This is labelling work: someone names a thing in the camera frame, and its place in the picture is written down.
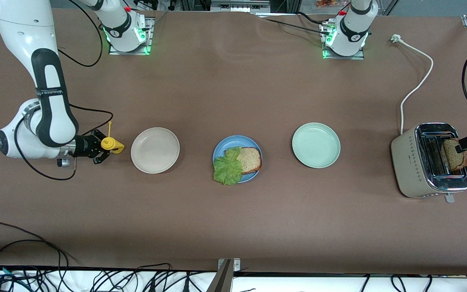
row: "yellow gripper attachment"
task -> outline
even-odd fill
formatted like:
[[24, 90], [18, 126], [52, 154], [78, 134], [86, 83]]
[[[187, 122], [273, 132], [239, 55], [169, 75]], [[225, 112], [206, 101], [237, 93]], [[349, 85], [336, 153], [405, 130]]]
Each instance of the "yellow gripper attachment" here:
[[109, 130], [107, 132], [107, 137], [100, 142], [100, 146], [105, 150], [110, 150], [111, 153], [119, 154], [121, 153], [125, 146], [118, 142], [115, 138], [111, 138], [111, 121], [109, 121]]

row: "brown table surface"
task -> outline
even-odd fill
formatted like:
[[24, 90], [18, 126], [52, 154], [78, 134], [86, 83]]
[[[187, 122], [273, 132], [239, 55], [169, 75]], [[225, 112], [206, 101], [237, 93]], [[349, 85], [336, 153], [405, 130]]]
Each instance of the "brown table surface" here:
[[[98, 38], [76, 10], [55, 10], [57, 41], [85, 63]], [[315, 28], [296, 16], [279, 17]], [[50, 181], [0, 153], [0, 221], [38, 233], [74, 255], [74, 266], [213, 270], [241, 258], [249, 271], [467, 273], [467, 191], [456, 203], [400, 194], [390, 155], [404, 96], [429, 61], [389, 38], [399, 33], [433, 57], [434, 69], [405, 105], [405, 128], [448, 122], [467, 135], [460, 78], [467, 28], [459, 18], [378, 17], [364, 61], [323, 59], [315, 33], [248, 13], [167, 13], [150, 56], [109, 56], [83, 68], [61, 56], [70, 101], [111, 110], [112, 135], [126, 145], [101, 165], [79, 159], [76, 176]], [[34, 97], [32, 80], [0, 38], [0, 128]], [[80, 129], [107, 116], [74, 109]], [[306, 122], [338, 133], [341, 155], [325, 169], [293, 155]], [[135, 137], [173, 131], [177, 163], [144, 174], [131, 162]], [[229, 135], [261, 147], [263, 168], [249, 183], [212, 179], [212, 152]], [[60, 177], [55, 160], [32, 161]], [[29, 238], [0, 227], [0, 247]], [[24, 243], [0, 264], [56, 265], [57, 254]]]

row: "lettuce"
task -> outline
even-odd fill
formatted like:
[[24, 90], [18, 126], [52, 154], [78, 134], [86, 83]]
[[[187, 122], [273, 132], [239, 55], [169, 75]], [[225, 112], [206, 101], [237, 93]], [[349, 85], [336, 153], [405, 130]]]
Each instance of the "lettuce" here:
[[214, 161], [214, 180], [223, 185], [235, 185], [242, 178], [242, 164], [237, 160], [241, 154], [241, 147], [228, 148], [224, 157], [217, 157]]

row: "gray floor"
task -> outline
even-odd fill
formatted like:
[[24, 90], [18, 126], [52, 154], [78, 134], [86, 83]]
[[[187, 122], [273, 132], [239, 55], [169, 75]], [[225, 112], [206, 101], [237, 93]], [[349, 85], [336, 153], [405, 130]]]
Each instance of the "gray floor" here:
[[[75, 8], [67, 0], [50, 0], [52, 7]], [[467, 13], [467, 0], [400, 0], [391, 15], [460, 16]]]

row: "white cable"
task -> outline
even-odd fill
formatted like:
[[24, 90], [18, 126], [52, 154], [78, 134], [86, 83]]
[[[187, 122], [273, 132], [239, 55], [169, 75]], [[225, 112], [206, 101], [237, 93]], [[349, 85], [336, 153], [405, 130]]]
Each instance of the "white cable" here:
[[398, 34], [395, 34], [393, 35], [390, 40], [393, 42], [393, 43], [401, 43], [401, 44], [404, 44], [405, 46], [411, 48], [412, 50], [415, 50], [416, 52], [419, 52], [421, 54], [423, 54], [425, 57], [427, 57], [428, 59], [430, 59], [430, 69], [428, 69], [428, 72], [426, 73], [426, 75], [424, 76], [423, 80], [421, 80], [421, 82], [419, 83], [419, 85], [417, 85], [416, 88], [414, 88], [412, 91], [410, 91], [409, 94], [407, 94], [405, 96], [405, 98], [403, 99], [403, 101], [401, 102], [401, 105], [400, 105], [400, 110], [401, 110], [401, 128], [400, 128], [400, 133], [401, 135], [403, 134], [403, 127], [404, 127], [404, 123], [405, 123], [405, 114], [404, 114], [404, 111], [403, 111], [403, 105], [404, 103], [406, 102], [406, 100], [408, 99], [408, 97], [410, 97], [410, 95], [412, 95], [414, 92], [416, 92], [417, 89], [419, 89], [419, 87], [421, 87], [421, 85], [423, 85], [424, 81], [426, 80], [426, 78], [428, 77], [428, 75], [430, 75], [430, 72], [432, 72], [432, 68], [433, 68], [433, 59], [432, 57], [428, 56], [427, 54], [425, 54], [424, 52], [421, 52], [420, 50], [414, 48], [413, 46], [410, 46], [409, 44], [405, 43], [402, 39], [401, 39], [401, 36], [398, 35]]

